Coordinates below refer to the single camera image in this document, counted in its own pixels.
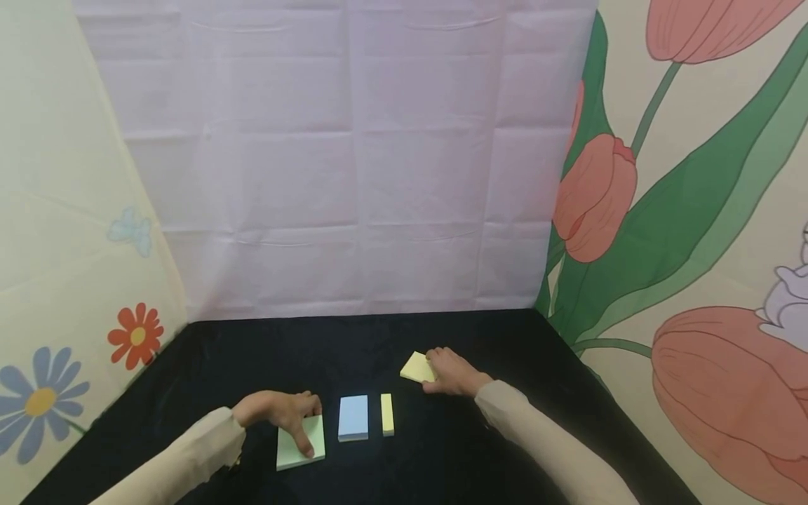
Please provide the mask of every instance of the light blue butterfly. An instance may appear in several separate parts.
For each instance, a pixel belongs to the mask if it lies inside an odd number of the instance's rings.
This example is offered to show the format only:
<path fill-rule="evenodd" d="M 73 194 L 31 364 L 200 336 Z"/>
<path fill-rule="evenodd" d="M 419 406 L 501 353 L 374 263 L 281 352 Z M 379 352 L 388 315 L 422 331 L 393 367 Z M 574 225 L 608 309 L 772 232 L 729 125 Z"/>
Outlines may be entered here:
<path fill-rule="evenodd" d="M 112 222 L 107 238 L 113 242 L 133 242 L 138 254 L 144 258 L 151 255 L 151 220 L 140 219 L 134 207 L 127 207 L 120 219 Z"/>

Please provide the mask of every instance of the hand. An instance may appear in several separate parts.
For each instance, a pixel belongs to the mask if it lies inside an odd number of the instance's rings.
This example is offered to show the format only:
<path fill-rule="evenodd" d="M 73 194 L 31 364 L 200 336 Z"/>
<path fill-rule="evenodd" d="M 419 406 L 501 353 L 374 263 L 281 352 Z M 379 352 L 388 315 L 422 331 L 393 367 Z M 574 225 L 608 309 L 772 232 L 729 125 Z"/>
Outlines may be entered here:
<path fill-rule="evenodd" d="M 481 387 L 494 380 L 448 347 L 427 351 L 427 360 L 435 372 L 436 380 L 423 383 L 424 393 L 459 394 L 474 398 Z"/>
<path fill-rule="evenodd" d="M 297 449 L 306 457 L 314 457 L 314 447 L 303 431 L 303 418 L 321 414 L 320 397 L 311 391 L 298 394 L 259 391 L 244 397 L 233 407 L 233 417 L 243 427 L 269 421 L 288 432 Z"/>

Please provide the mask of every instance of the beige sleeve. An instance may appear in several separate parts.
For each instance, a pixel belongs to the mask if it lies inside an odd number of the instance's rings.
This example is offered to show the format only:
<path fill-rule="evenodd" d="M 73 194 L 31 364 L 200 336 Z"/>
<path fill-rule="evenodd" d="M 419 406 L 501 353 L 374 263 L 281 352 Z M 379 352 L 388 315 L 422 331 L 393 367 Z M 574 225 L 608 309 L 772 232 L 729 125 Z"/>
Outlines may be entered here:
<path fill-rule="evenodd" d="M 571 505 L 638 505 L 623 479 L 585 445 L 502 381 L 474 399 L 491 426 L 519 445 L 556 482 Z"/>
<path fill-rule="evenodd" d="M 91 505 L 174 505 L 219 468 L 234 465 L 245 437 L 230 409 L 214 410 Z"/>

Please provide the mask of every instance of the pink tulip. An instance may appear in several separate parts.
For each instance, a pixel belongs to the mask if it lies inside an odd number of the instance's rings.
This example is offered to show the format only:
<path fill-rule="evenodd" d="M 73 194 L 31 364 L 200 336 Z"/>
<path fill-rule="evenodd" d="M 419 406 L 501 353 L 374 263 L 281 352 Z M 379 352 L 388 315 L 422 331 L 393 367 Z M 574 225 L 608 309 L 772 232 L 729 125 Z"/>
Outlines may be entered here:
<path fill-rule="evenodd" d="M 590 263 L 612 245 L 637 189 L 637 168 L 623 141 L 602 133 L 589 141 L 558 188 L 553 223 L 566 252 Z"/>
<path fill-rule="evenodd" d="M 727 481 L 764 502 L 808 503 L 808 354 L 738 307 L 668 319 L 651 363 L 659 405 Z"/>
<path fill-rule="evenodd" d="M 757 42 L 803 0 L 651 0 L 646 26 L 655 60 L 702 63 Z"/>

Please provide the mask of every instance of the green stem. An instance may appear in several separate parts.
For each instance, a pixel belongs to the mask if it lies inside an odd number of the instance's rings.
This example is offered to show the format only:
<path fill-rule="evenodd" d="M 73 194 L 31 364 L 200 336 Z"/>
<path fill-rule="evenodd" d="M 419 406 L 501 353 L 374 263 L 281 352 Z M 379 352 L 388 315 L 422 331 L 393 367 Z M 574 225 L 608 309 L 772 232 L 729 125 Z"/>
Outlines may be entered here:
<path fill-rule="evenodd" d="M 85 430 L 84 428 L 78 426 L 76 423 L 74 423 L 70 419 L 65 419 L 65 422 L 68 423 L 68 425 L 70 427 L 72 427 L 74 430 L 78 431 L 79 435 L 84 436 L 87 433 L 87 430 Z"/>
<path fill-rule="evenodd" d="M 556 263 L 556 266 L 553 269 L 558 269 L 558 273 L 556 275 L 556 284 L 553 286 L 553 291 L 550 292 L 550 307 L 547 311 L 548 317 L 555 314 L 555 302 L 558 299 L 558 281 L 561 280 L 561 272 L 564 270 L 564 259 L 566 259 L 566 253 L 561 254 L 561 258 Z"/>
<path fill-rule="evenodd" d="M 622 349 L 623 351 L 630 351 L 639 354 L 640 356 L 645 356 L 646 358 L 651 358 L 651 348 L 638 343 L 632 342 L 631 340 L 623 340 L 623 339 L 589 339 L 589 340 L 582 340 L 581 342 L 577 342 L 572 344 L 572 350 L 575 352 L 582 352 L 587 349 L 594 349 L 596 347 L 610 347 L 614 349 Z"/>
<path fill-rule="evenodd" d="M 563 253 L 565 248 L 566 248 L 566 242 L 564 242 L 563 240 L 559 240 L 558 244 L 556 244 L 555 247 L 553 247 L 553 249 L 551 249 L 549 253 L 547 253 L 547 257 L 553 259 L 559 254 Z"/>
<path fill-rule="evenodd" d="M 673 78 L 676 77 L 676 74 L 681 68 L 681 63 L 671 63 L 671 66 L 668 67 L 665 73 L 665 77 L 662 78 L 659 86 L 657 86 L 654 96 L 651 97 L 651 101 L 648 103 L 648 107 L 646 107 L 646 111 L 640 120 L 640 125 L 637 126 L 637 133 L 634 134 L 634 142 L 631 143 L 631 152 L 634 153 L 635 158 L 640 155 L 640 149 L 642 149 L 642 144 L 646 141 L 648 130 L 651 127 L 651 123 L 654 122 L 654 116 L 656 116 L 667 91 L 671 88 Z"/>

